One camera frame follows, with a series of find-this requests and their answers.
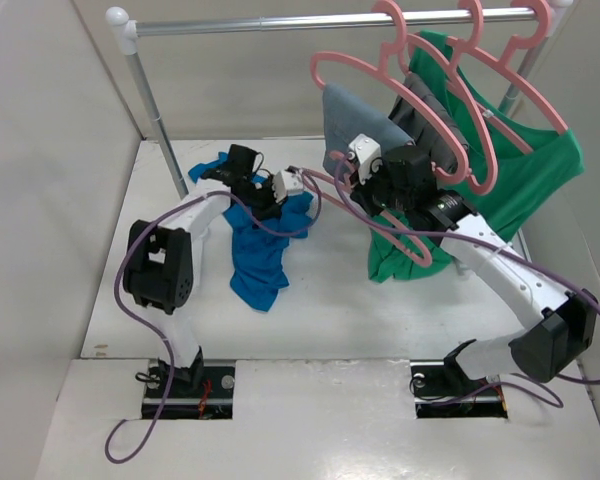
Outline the blue t shirt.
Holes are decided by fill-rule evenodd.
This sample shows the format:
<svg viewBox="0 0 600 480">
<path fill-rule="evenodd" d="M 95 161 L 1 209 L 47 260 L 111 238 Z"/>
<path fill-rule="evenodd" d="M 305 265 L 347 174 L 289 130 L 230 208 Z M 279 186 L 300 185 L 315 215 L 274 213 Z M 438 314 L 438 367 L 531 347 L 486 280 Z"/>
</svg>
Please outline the blue t shirt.
<svg viewBox="0 0 600 480">
<path fill-rule="evenodd" d="M 194 166 L 188 175 L 193 182 L 220 178 L 230 187 L 241 179 L 254 183 L 272 179 L 270 173 L 264 176 L 257 174 L 252 165 L 231 166 L 224 152 L 219 153 L 215 161 Z M 268 220 L 256 219 L 250 208 L 249 212 L 245 212 L 236 203 L 225 211 L 224 218 L 232 229 L 234 273 L 230 287 L 252 309 L 269 311 L 279 291 L 289 286 L 282 260 L 290 239 L 279 234 L 293 232 L 298 239 L 306 238 L 313 222 L 309 215 L 312 202 L 313 196 L 304 191 L 280 204 L 280 218 Z"/>
</svg>

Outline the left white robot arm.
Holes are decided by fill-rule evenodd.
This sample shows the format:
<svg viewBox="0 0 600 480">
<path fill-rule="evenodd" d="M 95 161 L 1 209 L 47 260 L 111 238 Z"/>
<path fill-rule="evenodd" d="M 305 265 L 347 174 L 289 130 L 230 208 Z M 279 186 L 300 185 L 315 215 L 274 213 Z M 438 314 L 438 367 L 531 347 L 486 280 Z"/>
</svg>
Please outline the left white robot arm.
<svg viewBox="0 0 600 480">
<path fill-rule="evenodd" d="M 194 187 L 175 212 L 159 222 L 137 220 L 129 230 L 117 288 L 145 309 L 144 323 L 166 349 L 155 375 L 164 389 L 181 396 L 196 394 L 203 382 L 202 348 L 184 307 L 199 288 L 210 224 L 226 213 L 240 213 L 247 232 L 275 238 L 283 205 L 303 189 L 289 171 L 259 178 L 258 155 L 248 147 L 231 145 L 217 161 L 191 170 Z"/>
</svg>

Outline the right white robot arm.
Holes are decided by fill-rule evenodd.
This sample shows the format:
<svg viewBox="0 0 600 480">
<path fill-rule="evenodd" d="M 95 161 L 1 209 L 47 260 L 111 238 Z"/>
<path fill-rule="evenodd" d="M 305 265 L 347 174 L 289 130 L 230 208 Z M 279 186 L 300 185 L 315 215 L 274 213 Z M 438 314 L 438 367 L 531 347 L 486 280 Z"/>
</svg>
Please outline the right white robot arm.
<svg viewBox="0 0 600 480">
<path fill-rule="evenodd" d="M 413 145 L 383 152 L 369 138 L 345 155 L 350 198 L 368 217 L 398 210 L 386 232 L 412 230 L 475 273 L 515 314 L 521 330 L 490 340 L 468 340 L 444 359 L 442 381 L 463 394 L 478 380 L 522 375 L 546 384 L 587 350 L 597 313 L 594 302 L 524 264 L 463 195 L 438 186 L 429 158 Z"/>
</svg>

